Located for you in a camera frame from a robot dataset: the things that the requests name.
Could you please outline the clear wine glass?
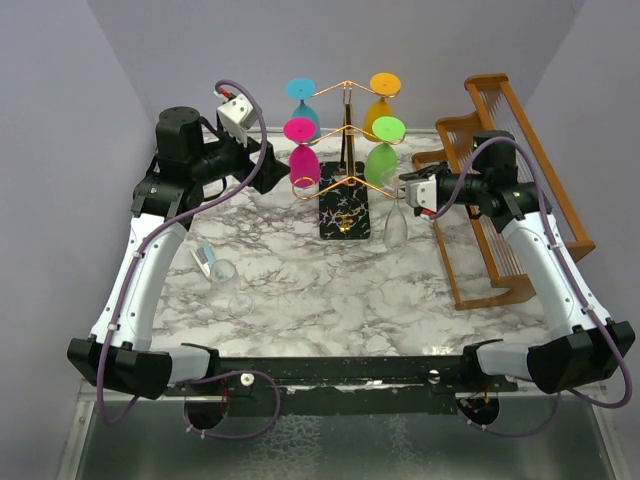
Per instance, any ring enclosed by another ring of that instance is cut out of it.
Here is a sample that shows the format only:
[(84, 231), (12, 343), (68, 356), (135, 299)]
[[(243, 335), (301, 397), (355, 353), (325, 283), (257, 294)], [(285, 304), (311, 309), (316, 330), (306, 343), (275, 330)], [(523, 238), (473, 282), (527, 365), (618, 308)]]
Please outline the clear wine glass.
[(240, 274), (229, 260), (220, 259), (210, 267), (210, 293), (213, 299), (227, 302), (229, 314), (234, 318), (243, 318), (254, 310), (254, 300), (241, 286)]

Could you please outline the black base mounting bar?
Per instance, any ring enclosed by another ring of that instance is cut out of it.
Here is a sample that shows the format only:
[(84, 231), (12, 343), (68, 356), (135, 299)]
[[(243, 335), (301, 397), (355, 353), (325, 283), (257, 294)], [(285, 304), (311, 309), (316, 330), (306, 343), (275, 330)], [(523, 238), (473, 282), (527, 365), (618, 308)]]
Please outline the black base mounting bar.
[(215, 374), (245, 370), (275, 381), (281, 415), (454, 415), (458, 394), (517, 390), (500, 376), (470, 382), (459, 355), (219, 357), (213, 363)]

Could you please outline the green wine glass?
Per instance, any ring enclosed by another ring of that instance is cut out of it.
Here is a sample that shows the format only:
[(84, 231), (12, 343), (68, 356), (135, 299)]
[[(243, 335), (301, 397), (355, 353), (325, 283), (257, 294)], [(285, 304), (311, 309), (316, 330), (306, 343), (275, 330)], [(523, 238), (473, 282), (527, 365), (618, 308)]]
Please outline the green wine glass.
[(383, 174), (394, 169), (398, 163), (394, 145), (404, 139), (406, 127), (394, 116), (382, 116), (373, 122), (372, 133), (381, 143), (369, 152), (365, 162), (364, 177), (369, 184), (382, 187)]

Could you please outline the orange wine glass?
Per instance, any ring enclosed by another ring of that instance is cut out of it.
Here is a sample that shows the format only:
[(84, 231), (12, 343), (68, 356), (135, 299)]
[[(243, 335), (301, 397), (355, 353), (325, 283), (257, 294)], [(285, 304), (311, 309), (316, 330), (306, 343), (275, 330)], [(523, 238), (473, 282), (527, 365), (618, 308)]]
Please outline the orange wine glass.
[(377, 96), (377, 99), (369, 106), (364, 116), (363, 130), (367, 140), (377, 142), (377, 137), (373, 135), (372, 125), (380, 117), (393, 115), (393, 109), (388, 99), (395, 97), (400, 92), (401, 86), (401, 80), (389, 72), (376, 73), (371, 77), (370, 89)]

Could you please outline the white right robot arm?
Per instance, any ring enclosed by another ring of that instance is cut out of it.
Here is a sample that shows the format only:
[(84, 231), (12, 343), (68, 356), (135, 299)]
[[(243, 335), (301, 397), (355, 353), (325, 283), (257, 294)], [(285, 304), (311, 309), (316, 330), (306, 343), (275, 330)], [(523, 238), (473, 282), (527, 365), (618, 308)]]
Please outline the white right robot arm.
[(474, 206), (516, 254), (544, 311), (550, 340), (537, 346), (503, 340), (465, 348), (461, 383), (481, 391), (495, 376), (534, 383), (547, 394), (569, 391), (620, 372), (626, 405), (633, 381), (624, 360), (636, 336), (629, 322), (615, 322), (577, 268), (526, 149), (506, 131), (486, 131), (472, 140), (462, 170), (446, 163), (402, 174), (406, 202), (435, 221), (454, 205)]

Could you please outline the pink wine glass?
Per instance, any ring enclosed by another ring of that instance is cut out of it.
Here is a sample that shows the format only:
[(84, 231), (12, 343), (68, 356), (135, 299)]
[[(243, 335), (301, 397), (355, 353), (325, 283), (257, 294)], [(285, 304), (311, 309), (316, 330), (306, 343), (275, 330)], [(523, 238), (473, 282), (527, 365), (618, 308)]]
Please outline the pink wine glass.
[(306, 117), (290, 119), (283, 128), (287, 139), (296, 143), (289, 157), (291, 184), (298, 189), (310, 188), (320, 181), (320, 162), (308, 143), (316, 134), (316, 124)]

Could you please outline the small blue white card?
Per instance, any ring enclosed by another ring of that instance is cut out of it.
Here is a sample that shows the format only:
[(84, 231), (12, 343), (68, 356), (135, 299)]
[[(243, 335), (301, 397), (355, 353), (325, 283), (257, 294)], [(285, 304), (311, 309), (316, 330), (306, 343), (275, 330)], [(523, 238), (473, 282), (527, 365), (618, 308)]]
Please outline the small blue white card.
[(215, 254), (209, 243), (203, 243), (190, 250), (191, 256), (206, 278), (211, 277), (211, 269), (216, 262)]

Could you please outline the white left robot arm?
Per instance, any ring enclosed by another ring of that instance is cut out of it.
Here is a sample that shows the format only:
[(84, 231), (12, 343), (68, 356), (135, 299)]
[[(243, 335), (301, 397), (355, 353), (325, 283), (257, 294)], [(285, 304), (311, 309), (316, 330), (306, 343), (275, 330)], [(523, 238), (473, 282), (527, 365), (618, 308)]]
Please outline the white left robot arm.
[(196, 109), (160, 113), (157, 151), (133, 192), (116, 281), (89, 336), (72, 339), (67, 349), (68, 360), (91, 385), (147, 399), (184, 381), (202, 395), (220, 385), (215, 351), (191, 344), (154, 351), (152, 326), (169, 267), (191, 227), (185, 214), (204, 203), (205, 186), (232, 176), (265, 194), (288, 174), (268, 141), (249, 137), (258, 119), (250, 105), (231, 100), (217, 109), (211, 129), (216, 139), (207, 143), (203, 131), (209, 123)]

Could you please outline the wooden tiered shelf rack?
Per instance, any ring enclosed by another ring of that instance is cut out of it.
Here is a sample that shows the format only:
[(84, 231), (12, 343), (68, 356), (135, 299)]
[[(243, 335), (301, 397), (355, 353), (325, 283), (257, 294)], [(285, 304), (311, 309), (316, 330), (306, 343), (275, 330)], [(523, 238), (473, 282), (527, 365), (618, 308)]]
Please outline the wooden tiered shelf rack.
[[(526, 149), (542, 174), (549, 199), (556, 202), (573, 238), (567, 248), (576, 261), (595, 248), (564, 186), (544, 151), (524, 109), (504, 73), (471, 76), (465, 88), (474, 104), (466, 116), (442, 118), (436, 123), (443, 148), (420, 152), (412, 157), (417, 169), (435, 173), (447, 193), (477, 144), (499, 133), (509, 133)], [(523, 303), (534, 288), (518, 256), (508, 246), (501, 231), (512, 219), (521, 220), (536, 208), (533, 177), (524, 159), (514, 148), (499, 144), (486, 149), (466, 175), (457, 203), (464, 206), (487, 270), (489, 283), (500, 292), (494, 296), (465, 300), (449, 256), (444, 265), (455, 306), (470, 310)]]

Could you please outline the gold wine glass rack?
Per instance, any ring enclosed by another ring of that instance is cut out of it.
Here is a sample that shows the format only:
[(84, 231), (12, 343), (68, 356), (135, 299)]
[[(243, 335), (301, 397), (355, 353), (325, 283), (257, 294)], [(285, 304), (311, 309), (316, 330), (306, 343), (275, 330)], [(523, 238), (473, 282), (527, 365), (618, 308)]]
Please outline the gold wine glass rack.
[(366, 240), (371, 235), (368, 193), (379, 192), (395, 198), (392, 190), (369, 184), (364, 177), (369, 152), (381, 141), (364, 137), (364, 116), (377, 96), (368, 86), (345, 80), (324, 90), (317, 88), (311, 97), (332, 90), (342, 91), (342, 124), (323, 134), (316, 134), (308, 145), (320, 162), (320, 181), (310, 188), (298, 189), (292, 184), (294, 195), (305, 201), (318, 201), (318, 228), (322, 240)]

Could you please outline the clear champagne flute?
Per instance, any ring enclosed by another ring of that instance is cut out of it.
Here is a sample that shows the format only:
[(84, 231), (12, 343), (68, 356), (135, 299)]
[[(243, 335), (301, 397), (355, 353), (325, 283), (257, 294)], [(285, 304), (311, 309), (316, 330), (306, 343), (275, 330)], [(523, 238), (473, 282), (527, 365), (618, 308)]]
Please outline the clear champagne flute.
[(385, 222), (384, 244), (387, 249), (399, 248), (408, 239), (408, 225), (401, 210), (401, 203), (404, 199), (404, 182), (400, 179), (400, 175), (404, 172), (403, 167), (395, 166), (383, 172), (380, 177), (383, 186), (392, 190), (395, 197)]

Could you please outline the blue wine glass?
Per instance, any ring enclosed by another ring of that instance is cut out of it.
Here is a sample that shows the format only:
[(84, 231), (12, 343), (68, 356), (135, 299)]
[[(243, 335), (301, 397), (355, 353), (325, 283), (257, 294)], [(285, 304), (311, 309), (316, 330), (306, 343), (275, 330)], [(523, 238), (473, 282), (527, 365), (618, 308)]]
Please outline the blue wine glass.
[(290, 98), (298, 101), (298, 106), (293, 110), (291, 117), (307, 118), (313, 121), (316, 127), (319, 127), (319, 117), (316, 111), (307, 103), (307, 101), (317, 92), (316, 83), (306, 77), (297, 77), (288, 82), (285, 92)]

